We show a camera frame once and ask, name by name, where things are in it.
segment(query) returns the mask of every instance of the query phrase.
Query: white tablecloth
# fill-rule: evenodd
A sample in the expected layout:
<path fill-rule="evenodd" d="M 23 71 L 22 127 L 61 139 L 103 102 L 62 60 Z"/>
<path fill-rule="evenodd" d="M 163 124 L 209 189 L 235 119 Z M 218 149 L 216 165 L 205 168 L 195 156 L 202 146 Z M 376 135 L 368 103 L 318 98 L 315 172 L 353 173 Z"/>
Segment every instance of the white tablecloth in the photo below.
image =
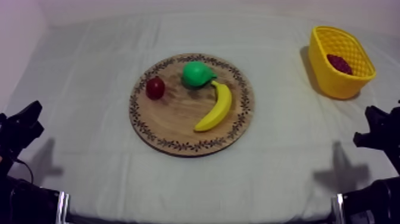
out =
<path fill-rule="evenodd" d="M 342 26 L 365 46 L 377 77 L 358 97 L 337 101 L 311 84 L 307 46 L 315 25 L 322 23 L 222 11 L 135 14 L 51 29 L 7 107 L 12 115 L 36 99 L 43 105 L 45 132 L 20 158 L 36 184 L 70 193 L 71 211 L 88 216 L 163 223 L 325 216 L 335 193 L 396 175 L 382 152 L 356 148 L 352 137 L 369 131 L 366 106 L 389 112 L 400 99 L 400 40 Z M 246 133 L 202 158 L 149 148 L 128 117 L 138 77 L 187 52 L 233 63 L 255 94 Z M 24 167 L 12 174 L 29 178 Z"/>

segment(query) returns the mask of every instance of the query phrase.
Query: wooden plate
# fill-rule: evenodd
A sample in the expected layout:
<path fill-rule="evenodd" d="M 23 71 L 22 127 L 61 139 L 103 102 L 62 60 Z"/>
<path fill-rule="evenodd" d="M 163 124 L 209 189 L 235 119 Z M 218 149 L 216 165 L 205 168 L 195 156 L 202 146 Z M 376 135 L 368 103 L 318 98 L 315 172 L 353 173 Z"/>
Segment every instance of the wooden plate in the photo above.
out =
<path fill-rule="evenodd" d="M 195 125 L 215 105 L 210 84 L 189 90 L 181 83 L 189 61 L 202 61 L 232 92 L 232 106 L 225 119 L 207 132 Z M 146 96 L 146 82 L 159 76 L 165 83 L 164 96 L 156 101 Z M 206 54 L 180 54 L 152 66 L 138 80 L 130 96 L 129 117 L 136 133 L 150 146 L 169 155 L 198 157 L 220 151 L 246 131 L 254 111 L 254 94 L 247 78 L 232 64 Z"/>

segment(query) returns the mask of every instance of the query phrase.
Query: banana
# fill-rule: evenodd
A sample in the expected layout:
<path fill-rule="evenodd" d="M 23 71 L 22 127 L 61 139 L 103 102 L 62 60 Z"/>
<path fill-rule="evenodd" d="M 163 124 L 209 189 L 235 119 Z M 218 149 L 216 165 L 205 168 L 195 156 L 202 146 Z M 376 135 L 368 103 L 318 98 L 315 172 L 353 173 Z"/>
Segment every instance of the banana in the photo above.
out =
<path fill-rule="evenodd" d="M 210 130 L 219 124 L 228 114 L 232 104 L 232 93 L 227 85 L 219 84 L 216 81 L 211 81 L 211 84 L 217 90 L 217 103 L 211 109 L 211 111 L 195 126 L 195 131 L 197 132 Z"/>

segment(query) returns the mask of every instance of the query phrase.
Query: plastic basket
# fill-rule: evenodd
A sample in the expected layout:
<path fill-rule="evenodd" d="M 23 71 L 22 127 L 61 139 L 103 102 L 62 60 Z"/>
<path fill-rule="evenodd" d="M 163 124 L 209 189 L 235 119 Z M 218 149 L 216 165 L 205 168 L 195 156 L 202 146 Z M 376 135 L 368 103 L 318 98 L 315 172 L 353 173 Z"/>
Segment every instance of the plastic basket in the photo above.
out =
<path fill-rule="evenodd" d="M 327 54 L 342 57 L 353 75 L 337 71 Z M 328 26 L 317 26 L 311 33 L 308 56 L 321 90 L 328 96 L 348 99 L 376 76 L 376 71 L 359 41 L 349 33 Z"/>

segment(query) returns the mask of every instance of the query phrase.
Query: red fruit in basket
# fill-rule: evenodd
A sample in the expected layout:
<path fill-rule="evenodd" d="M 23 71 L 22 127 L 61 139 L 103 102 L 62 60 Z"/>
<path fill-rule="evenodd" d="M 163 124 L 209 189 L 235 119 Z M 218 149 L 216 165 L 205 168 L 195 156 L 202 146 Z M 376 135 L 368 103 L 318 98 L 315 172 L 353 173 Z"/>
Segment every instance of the red fruit in basket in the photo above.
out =
<path fill-rule="evenodd" d="M 329 63 L 337 70 L 341 71 L 342 73 L 351 74 L 353 75 L 353 71 L 347 62 L 339 56 L 328 54 L 326 56 L 328 58 Z"/>
<path fill-rule="evenodd" d="M 165 92 L 165 84 L 160 77 L 155 76 L 146 83 L 146 94 L 150 99 L 160 99 Z"/>

